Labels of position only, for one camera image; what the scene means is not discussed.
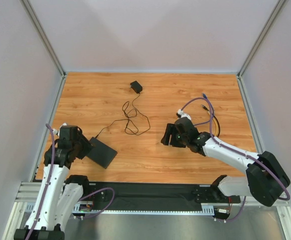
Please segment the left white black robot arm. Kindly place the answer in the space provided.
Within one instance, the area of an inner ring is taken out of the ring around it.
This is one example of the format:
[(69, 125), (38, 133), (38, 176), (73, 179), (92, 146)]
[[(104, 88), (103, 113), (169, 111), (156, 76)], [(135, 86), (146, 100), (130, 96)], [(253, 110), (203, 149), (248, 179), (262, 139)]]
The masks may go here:
[(90, 189), (86, 175), (69, 175), (75, 159), (83, 159), (93, 146), (76, 125), (63, 125), (44, 154), (43, 178), (34, 208), (15, 240), (63, 240), (70, 215)]

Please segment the black network switch box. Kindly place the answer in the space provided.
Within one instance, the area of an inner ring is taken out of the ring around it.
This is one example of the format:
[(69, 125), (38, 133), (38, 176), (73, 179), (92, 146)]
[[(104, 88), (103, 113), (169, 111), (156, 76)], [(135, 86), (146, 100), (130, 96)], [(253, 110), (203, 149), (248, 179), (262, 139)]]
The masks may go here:
[(89, 142), (92, 149), (86, 156), (102, 168), (107, 169), (118, 152), (95, 137), (92, 137)]

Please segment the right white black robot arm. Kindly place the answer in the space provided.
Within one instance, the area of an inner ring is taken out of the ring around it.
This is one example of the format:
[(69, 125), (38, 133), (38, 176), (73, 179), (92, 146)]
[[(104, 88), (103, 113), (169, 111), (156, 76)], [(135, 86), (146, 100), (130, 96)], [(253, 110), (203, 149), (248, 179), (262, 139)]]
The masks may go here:
[(269, 151), (244, 151), (221, 141), (206, 131), (198, 131), (187, 117), (166, 126), (161, 139), (165, 146), (189, 148), (193, 153), (220, 160), (245, 174), (245, 177), (224, 176), (217, 188), (224, 196), (251, 196), (271, 207), (277, 200), (290, 199), (287, 191), (291, 181), (279, 161)]

